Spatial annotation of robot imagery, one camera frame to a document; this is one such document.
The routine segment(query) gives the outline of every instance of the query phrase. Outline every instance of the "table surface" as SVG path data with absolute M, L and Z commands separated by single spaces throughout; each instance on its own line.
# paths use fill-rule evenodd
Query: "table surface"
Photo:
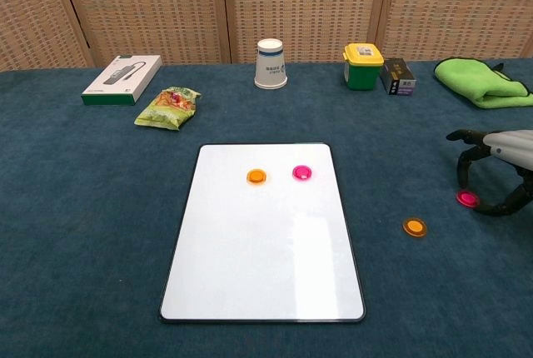
M 504 60 L 533 90 L 533 60 Z M 459 128 L 531 128 L 533 107 L 482 110 L 413 62 L 412 97 L 346 88 L 343 65 L 162 67 L 137 105 L 84 106 L 99 69 L 0 73 L 0 356 L 533 356 L 533 204 L 494 218 L 455 199 Z M 137 127 L 165 87 L 202 94 L 181 131 Z M 356 324 L 165 325 L 158 308 L 198 149 L 331 146 L 366 304 Z M 471 185 L 521 179 L 489 158 Z M 428 233 L 402 230 L 410 216 Z

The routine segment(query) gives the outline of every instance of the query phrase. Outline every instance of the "paper cup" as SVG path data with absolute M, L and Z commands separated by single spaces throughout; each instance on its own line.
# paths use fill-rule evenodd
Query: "paper cup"
M 257 43 L 254 83 L 261 89 L 279 89 L 286 85 L 285 58 L 281 40 L 263 39 Z

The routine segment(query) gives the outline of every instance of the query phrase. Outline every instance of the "orange magnet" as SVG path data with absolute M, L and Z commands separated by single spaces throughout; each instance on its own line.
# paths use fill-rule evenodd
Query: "orange magnet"
M 247 180 L 253 185 L 261 185 L 266 179 L 267 175 L 262 169 L 252 169 L 247 175 Z
M 427 226 L 420 218 L 407 218 L 403 222 L 403 230 L 413 237 L 424 237 L 427 233 Z

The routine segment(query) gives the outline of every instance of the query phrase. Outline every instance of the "round magnet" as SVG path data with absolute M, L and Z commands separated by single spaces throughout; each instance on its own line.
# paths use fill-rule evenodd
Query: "round magnet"
M 480 198 L 471 191 L 459 190 L 456 195 L 457 201 L 468 208 L 474 208 L 480 203 Z
M 427 226 L 422 219 L 413 217 L 403 221 L 403 230 L 413 237 L 423 237 L 427 233 Z
M 247 175 L 247 180 L 254 185 L 261 185 L 266 179 L 267 174 L 262 169 L 252 169 Z
M 292 170 L 292 175 L 299 181 L 307 181 L 311 178 L 311 168 L 306 165 L 298 165 Z

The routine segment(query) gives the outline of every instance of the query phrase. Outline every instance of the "microfiber cloth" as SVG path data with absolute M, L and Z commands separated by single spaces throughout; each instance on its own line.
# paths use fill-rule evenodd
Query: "microfiber cloth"
M 503 64 L 489 67 L 474 58 L 448 58 L 435 67 L 436 78 L 481 108 L 533 106 L 522 82 L 503 74 Z

